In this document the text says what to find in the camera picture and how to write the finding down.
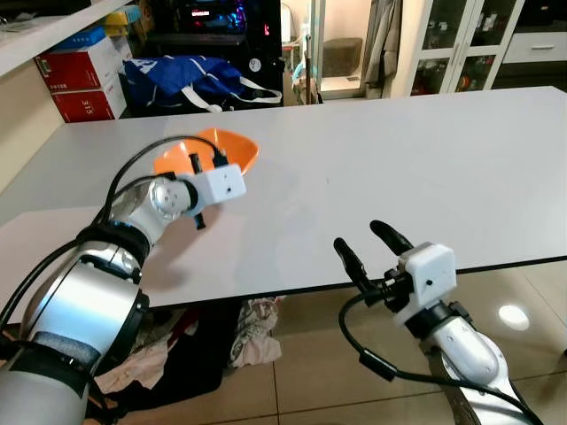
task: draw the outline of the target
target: white strap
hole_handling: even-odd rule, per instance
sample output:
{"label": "white strap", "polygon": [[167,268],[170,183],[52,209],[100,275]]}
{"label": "white strap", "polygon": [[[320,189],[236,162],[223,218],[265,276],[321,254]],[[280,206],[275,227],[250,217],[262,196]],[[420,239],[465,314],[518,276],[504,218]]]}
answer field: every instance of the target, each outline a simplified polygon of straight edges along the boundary
{"label": "white strap", "polygon": [[247,102],[249,104],[279,104],[280,101],[282,100],[282,93],[277,91],[277,90],[271,90],[271,89],[265,89],[262,86],[256,84],[254,81],[250,81],[245,77],[240,77],[240,84],[242,84],[243,86],[246,86],[250,89],[257,89],[257,90],[264,90],[264,91],[268,91],[271,94],[273,94],[273,97],[256,97],[255,99],[243,99],[242,97],[240,97],[239,95],[237,95],[236,93],[230,93],[233,97],[235,97],[236,99],[238,99],[241,102]]}
{"label": "white strap", "polygon": [[219,105],[209,104],[201,98],[201,96],[199,96],[193,89],[193,84],[183,87],[181,92],[192,104],[197,106],[197,108],[207,109],[209,112],[222,112],[222,108]]}

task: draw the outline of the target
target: white cabinet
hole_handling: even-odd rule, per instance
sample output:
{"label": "white cabinet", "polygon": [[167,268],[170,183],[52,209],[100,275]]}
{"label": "white cabinet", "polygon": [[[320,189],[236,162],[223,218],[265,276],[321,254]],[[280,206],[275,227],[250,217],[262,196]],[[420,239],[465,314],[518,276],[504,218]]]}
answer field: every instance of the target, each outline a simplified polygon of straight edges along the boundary
{"label": "white cabinet", "polygon": [[403,2],[398,72],[389,97],[490,89],[524,0]]}

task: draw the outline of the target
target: white table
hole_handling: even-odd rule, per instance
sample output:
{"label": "white table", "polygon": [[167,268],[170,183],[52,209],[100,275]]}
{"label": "white table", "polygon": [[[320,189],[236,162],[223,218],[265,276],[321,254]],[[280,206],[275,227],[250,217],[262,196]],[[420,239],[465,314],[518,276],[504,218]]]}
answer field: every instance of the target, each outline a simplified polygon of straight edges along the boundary
{"label": "white table", "polygon": [[74,208],[0,228],[0,303],[87,224],[84,207],[100,205],[129,156],[209,127],[260,145],[248,193],[209,208],[206,230],[168,229],[144,266],[151,305],[345,282],[336,236],[381,276],[395,258],[373,219],[454,248],[460,269],[567,255],[567,96],[556,89],[105,121],[61,127],[0,196],[0,225]]}

